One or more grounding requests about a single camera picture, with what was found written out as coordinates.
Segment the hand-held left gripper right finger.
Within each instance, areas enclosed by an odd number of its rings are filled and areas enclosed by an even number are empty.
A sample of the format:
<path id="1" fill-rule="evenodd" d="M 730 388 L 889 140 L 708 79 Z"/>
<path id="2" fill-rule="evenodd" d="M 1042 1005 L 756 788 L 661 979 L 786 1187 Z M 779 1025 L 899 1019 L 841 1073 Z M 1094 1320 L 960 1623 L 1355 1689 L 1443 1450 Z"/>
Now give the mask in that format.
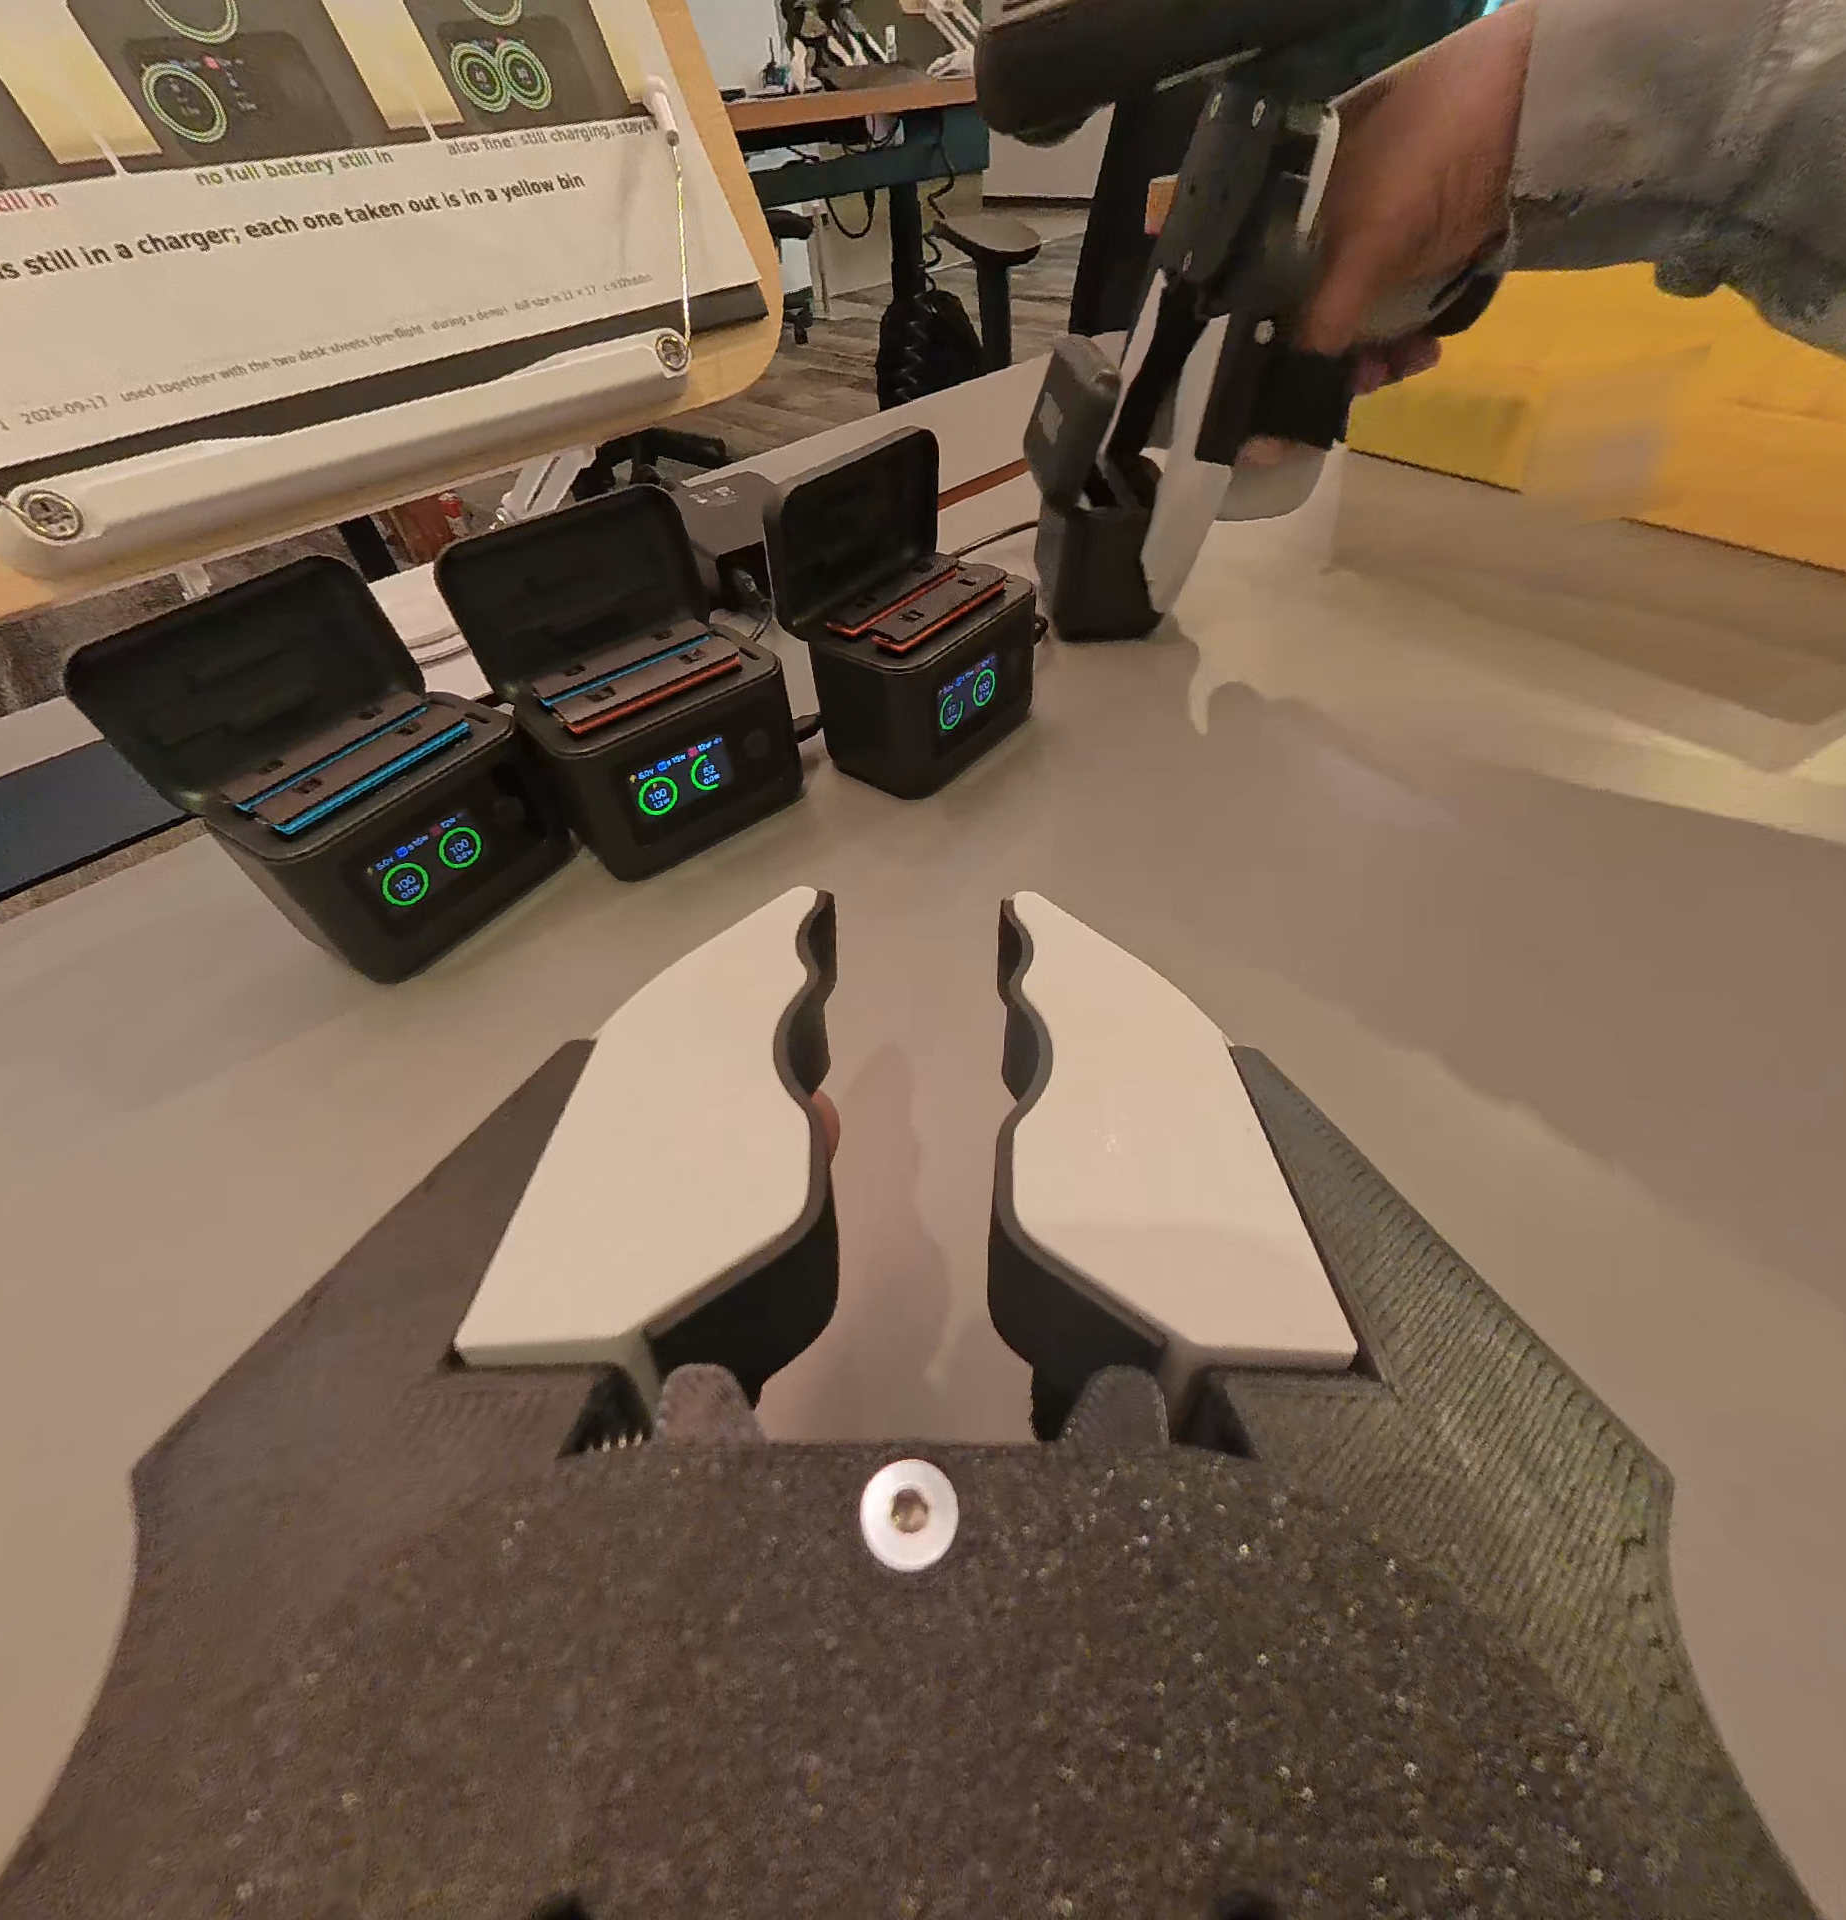
<path id="1" fill-rule="evenodd" d="M 1219 1019 L 1035 890 L 1002 903 L 998 992 L 987 1313 L 1032 1400 L 1105 1370 L 1164 1402 L 1355 1382 L 1352 1308 Z"/>

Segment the yellow plastic bin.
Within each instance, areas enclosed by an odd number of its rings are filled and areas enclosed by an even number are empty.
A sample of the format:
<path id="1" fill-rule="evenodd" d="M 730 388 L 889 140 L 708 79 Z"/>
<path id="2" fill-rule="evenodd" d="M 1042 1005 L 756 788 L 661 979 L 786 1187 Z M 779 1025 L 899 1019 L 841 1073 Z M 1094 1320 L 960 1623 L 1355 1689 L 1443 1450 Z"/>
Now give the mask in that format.
<path id="1" fill-rule="evenodd" d="M 1349 446 L 1846 573 L 1846 360 L 1647 268 L 1510 275 Z"/>

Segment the dark blue pad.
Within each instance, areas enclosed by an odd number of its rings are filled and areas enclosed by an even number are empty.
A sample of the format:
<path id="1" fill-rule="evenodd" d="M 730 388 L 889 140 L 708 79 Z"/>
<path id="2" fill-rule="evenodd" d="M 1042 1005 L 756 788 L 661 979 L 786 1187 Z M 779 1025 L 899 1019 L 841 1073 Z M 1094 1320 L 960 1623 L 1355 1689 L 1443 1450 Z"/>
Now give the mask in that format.
<path id="1" fill-rule="evenodd" d="M 0 903 L 188 819 L 100 737 L 7 771 L 0 776 Z"/>

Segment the person's right hand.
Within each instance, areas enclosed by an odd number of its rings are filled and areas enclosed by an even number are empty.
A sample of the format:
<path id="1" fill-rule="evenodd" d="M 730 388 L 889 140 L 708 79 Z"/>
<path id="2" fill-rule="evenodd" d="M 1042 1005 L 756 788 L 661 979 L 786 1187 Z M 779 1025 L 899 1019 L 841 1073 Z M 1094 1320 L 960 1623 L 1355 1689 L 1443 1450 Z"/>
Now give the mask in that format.
<path id="1" fill-rule="evenodd" d="M 1371 77 L 1340 106 L 1316 277 L 1294 340 L 1348 355 L 1352 396 L 1437 367 L 1435 334 L 1400 333 L 1400 303 L 1440 291 L 1505 246 L 1534 22 L 1534 3 L 1510 3 Z"/>

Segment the white paper poster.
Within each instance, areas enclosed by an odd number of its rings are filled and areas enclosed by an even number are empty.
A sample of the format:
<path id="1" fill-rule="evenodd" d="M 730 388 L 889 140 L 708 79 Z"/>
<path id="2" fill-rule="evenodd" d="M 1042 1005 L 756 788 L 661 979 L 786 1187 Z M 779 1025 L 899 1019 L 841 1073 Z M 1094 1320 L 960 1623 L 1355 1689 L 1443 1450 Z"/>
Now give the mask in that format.
<path id="1" fill-rule="evenodd" d="M 0 3 L 0 491 L 765 313 L 648 3 Z"/>

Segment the black charging hub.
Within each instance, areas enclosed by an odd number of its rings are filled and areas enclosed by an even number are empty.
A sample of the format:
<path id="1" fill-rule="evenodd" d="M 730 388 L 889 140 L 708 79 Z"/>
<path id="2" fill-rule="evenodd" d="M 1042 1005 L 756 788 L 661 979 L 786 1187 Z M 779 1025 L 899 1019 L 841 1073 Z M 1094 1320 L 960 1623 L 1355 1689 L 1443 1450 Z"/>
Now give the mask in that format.
<path id="1" fill-rule="evenodd" d="M 769 611 L 765 507 L 774 507 L 776 487 L 760 473 L 740 471 L 675 483 L 672 495 L 711 603 Z"/>

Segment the black chair base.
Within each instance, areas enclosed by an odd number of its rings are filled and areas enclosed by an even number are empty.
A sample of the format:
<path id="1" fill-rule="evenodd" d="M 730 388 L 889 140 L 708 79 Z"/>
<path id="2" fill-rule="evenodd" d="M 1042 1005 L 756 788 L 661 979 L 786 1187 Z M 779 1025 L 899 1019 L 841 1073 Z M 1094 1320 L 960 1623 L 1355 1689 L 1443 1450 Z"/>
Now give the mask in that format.
<path id="1" fill-rule="evenodd" d="M 730 446 L 719 435 L 648 426 L 591 451 L 587 468 L 572 483 L 572 504 L 616 493 L 619 487 L 672 487 L 677 473 L 711 473 L 730 464 Z"/>

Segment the black battery orange rim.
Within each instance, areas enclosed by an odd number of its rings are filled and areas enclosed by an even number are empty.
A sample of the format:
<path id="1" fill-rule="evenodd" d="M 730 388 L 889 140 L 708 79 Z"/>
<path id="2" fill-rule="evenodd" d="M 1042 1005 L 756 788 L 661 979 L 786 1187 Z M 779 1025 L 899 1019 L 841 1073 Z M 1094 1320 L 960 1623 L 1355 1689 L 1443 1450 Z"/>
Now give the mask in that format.
<path id="1" fill-rule="evenodd" d="M 822 619 L 822 632 L 835 638 L 862 638 L 865 632 L 875 632 L 899 608 L 913 603 L 916 596 L 926 596 L 943 583 L 954 583 L 958 576 L 960 576 L 960 560 L 934 555 L 841 600 Z"/>
<path id="2" fill-rule="evenodd" d="M 958 629 L 976 611 L 987 611 L 1006 594 L 1006 586 L 1010 573 L 1002 567 L 958 567 L 919 594 L 879 611 L 865 629 L 865 642 L 889 658 L 906 658 L 936 634 Z"/>
<path id="3" fill-rule="evenodd" d="M 657 675 L 648 675 L 648 683 L 619 683 L 610 701 L 600 699 L 583 699 L 582 706 L 572 701 L 569 709 L 552 709 L 552 714 L 557 718 L 557 725 L 577 737 L 610 729 L 631 714 L 661 709 L 668 701 L 677 701 L 686 692 L 695 692 L 701 683 L 711 683 L 719 679 L 730 679 L 737 670 L 743 670 L 746 654 L 737 642 L 719 638 L 719 643 L 708 649 L 708 661 L 698 667 L 686 667 L 675 679 L 665 675 L 665 682 L 657 683 Z"/>

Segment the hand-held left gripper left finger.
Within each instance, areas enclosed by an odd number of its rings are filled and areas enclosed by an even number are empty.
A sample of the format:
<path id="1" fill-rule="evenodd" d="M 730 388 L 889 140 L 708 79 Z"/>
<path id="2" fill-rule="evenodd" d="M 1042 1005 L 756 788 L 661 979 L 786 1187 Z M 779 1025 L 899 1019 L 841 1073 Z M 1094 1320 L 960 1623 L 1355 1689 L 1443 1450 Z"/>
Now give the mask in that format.
<path id="1" fill-rule="evenodd" d="M 835 1313 L 835 899 L 791 886 L 593 1034 L 465 1313 L 472 1370 L 620 1365 L 644 1396 L 721 1365 L 760 1396 Z"/>

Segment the wooden desk teal panel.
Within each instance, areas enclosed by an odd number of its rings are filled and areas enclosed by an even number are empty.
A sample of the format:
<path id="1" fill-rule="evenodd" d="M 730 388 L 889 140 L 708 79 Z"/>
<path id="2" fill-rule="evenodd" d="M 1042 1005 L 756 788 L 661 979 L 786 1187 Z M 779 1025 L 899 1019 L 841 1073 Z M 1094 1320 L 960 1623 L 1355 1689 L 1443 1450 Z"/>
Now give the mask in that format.
<path id="1" fill-rule="evenodd" d="M 765 211 L 882 193 L 897 283 L 926 264 L 919 189 L 984 174 L 990 159 L 975 79 L 875 79 L 743 98 L 724 111 Z"/>

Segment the black battery blue rim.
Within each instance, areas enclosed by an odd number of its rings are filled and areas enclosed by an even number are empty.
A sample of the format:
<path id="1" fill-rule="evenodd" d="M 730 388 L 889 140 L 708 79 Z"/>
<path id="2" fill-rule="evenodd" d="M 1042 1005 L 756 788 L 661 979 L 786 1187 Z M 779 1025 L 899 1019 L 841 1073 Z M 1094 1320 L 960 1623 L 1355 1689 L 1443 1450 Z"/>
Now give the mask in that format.
<path id="1" fill-rule="evenodd" d="M 300 823 L 344 804 L 344 796 L 375 788 L 393 771 L 445 752 L 465 729 L 457 709 L 412 701 L 364 725 L 354 737 L 320 737 L 276 770 L 230 781 L 223 800 L 279 831 L 300 831 Z"/>
<path id="2" fill-rule="evenodd" d="M 473 742 L 473 733 L 460 711 L 419 711 L 252 802 L 249 815 L 276 836 L 300 840 L 457 756 L 457 748 Z"/>
<path id="3" fill-rule="evenodd" d="M 531 682 L 531 692 L 548 709 L 600 699 L 610 701 L 619 683 L 648 683 L 648 675 L 677 675 L 708 661 L 719 634 L 704 623 L 665 629 L 593 649 L 569 666 L 557 666 Z"/>

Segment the black battery charging case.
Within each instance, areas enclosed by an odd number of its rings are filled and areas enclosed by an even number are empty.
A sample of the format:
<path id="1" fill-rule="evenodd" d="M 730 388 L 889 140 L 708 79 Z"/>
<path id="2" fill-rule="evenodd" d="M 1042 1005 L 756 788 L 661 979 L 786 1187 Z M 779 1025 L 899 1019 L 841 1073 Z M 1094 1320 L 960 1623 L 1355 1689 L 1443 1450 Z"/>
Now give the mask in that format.
<path id="1" fill-rule="evenodd" d="M 802 800 L 784 661 L 717 620 L 668 491 L 627 487 L 452 545 L 436 586 L 576 840 L 610 877 L 665 873 Z M 583 737 L 531 692 L 593 649 L 686 623 L 737 642 L 743 670 Z"/>
<path id="2" fill-rule="evenodd" d="M 409 979 L 576 856 L 518 721 L 433 692 L 344 560 L 306 558 L 86 643 L 70 706 L 317 948 L 375 984 Z M 223 800 L 306 744 L 412 701 L 478 733 L 375 802 L 286 840 Z"/>
<path id="3" fill-rule="evenodd" d="M 1042 493 L 1035 563 L 1042 603 L 1071 643 L 1149 638 L 1161 620 L 1143 576 L 1160 464 L 1101 471 L 1101 435 L 1118 399 L 1118 367 L 1083 334 L 1061 334 L 1025 431 Z"/>
<path id="4" fill-rule="evenodd" d="M 1038 594 L 1005 567 L 1002 600 L 906 658 L 822 632 L 851 594 L 934 555 L 954 558 L 936 540 L 931 431 L 813 468 L 765 507 L 765 547 L 776 623 L 808 651 L 822 742 L 843 776 L 919 802 L 1032 718 Z"/>

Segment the instruction sheet on wooden stand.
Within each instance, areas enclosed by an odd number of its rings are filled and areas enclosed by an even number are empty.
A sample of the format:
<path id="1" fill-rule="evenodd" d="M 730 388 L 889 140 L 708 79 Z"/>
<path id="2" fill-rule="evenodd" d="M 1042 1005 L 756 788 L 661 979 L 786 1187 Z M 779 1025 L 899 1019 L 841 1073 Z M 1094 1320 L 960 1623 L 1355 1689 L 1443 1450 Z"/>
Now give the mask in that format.
<path id="1" fill-rule="evenodd" d="M 756 258 L 760 318 L 698 333 L 686 303 L 677 327 L 544 353 L 431 396 L 403 374 L 375 405 L 254 433 L 204 426 L 96 468 L 17 473 L 0 491 L 0 620 L 478 483 L 753 387 L 776 348 L 784 275 L 765 262 L 761 209 L 693 10 L 648 10 Z"/>

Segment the person's right forearm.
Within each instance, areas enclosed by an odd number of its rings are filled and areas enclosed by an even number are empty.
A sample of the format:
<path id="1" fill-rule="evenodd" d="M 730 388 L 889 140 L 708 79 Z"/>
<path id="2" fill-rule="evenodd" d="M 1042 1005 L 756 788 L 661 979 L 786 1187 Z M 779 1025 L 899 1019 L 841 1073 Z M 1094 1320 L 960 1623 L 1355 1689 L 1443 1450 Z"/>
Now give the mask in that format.
<path id="1" fill-rule="evenodd" d="M 1534 3 L 1509 262 L 1647 264 L 1846 360 L 1846 3 Z"/>

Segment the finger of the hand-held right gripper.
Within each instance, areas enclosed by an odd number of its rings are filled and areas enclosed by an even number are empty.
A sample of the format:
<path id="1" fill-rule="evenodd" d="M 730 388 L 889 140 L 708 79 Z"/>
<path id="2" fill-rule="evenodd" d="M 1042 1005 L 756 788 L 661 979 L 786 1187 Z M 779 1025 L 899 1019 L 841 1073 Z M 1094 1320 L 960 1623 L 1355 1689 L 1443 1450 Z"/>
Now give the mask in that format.
<path id="1" fill-rule="evenodd" d="M 1228 493 L 1233 460 L 1199 457 L 1202 414 L 1221 374 L 1228 318 L 1211 318 L 1188 348 L 1172 393 L 1172 433 L 1154 481 L 1153 519 L 1143 540 L 1143 576 L 1160 619 L 1176 611 L 1182 586 Z"/>
<path id="2" fill-rule="evenodd" d="M 1143 454 L 1196 464 L 1208 410 L 1208 315 L 1182 271 L 1153 271 L 1124 341 L 1101 471 L 1134 473 Z"/>

